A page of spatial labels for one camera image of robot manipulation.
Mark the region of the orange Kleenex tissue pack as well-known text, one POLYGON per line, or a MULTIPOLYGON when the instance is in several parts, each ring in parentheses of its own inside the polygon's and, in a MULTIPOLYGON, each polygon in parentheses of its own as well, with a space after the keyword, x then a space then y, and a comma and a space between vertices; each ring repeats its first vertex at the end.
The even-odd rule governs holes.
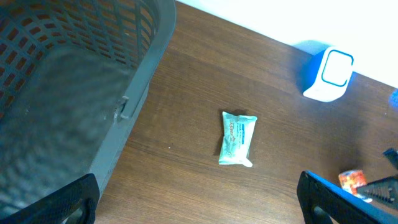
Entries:
POLYGON ((372 199, 358 193, 358 188, 367 184, 362 170, 347 170, 338 175, 340 186, 346 192, 360 198, 366 203, 371 203, 372 199))

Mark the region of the grey plastic mesh basket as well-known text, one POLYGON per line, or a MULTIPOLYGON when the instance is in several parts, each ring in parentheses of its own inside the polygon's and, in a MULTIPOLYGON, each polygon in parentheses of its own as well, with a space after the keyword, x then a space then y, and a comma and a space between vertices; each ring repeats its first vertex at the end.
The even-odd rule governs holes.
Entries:
POLYGON ((1 217, 94 174, 103 191, 175 29, 174 0, 1 4, 1 217))

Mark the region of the teal wet wipes packet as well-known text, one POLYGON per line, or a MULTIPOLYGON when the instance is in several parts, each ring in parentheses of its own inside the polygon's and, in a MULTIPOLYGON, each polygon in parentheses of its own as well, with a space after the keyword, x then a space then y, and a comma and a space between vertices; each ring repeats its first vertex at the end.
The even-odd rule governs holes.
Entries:
POLYGON ((233 115, 225 111, 222 117, 224 135, 218 164, 252 167, 248 157, 257 117, 233 115))

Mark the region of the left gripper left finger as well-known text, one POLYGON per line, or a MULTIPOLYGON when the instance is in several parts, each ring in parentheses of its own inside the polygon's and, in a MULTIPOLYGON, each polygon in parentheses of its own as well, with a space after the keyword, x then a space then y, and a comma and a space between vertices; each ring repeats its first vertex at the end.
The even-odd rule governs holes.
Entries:
POLYGON ((100 199, 94 174, 86 174, 28 207, 9 215, 1 223, 62 223, 81 210, 73 223, 93 224, 100 199))

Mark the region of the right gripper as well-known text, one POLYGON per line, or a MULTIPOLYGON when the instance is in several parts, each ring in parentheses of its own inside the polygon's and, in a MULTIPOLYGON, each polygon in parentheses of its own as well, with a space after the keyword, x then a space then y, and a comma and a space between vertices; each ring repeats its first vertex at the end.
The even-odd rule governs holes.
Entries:
MULTIPOLYGON (((383 152, 384 157, 398 169, 398 153, 394 148, 383 152)), ((397 210, 397 176, 390 176, 357 188, 357 192, 387 207, 397 210)))

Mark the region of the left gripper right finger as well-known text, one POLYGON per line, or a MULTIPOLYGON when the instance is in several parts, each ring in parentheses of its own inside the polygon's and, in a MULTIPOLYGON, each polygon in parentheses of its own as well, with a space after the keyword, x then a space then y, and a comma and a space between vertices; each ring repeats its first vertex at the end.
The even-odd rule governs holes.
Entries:
POLYGON ((397 223, 397 217, 305 170, 297 185, 305 223, 397 223))

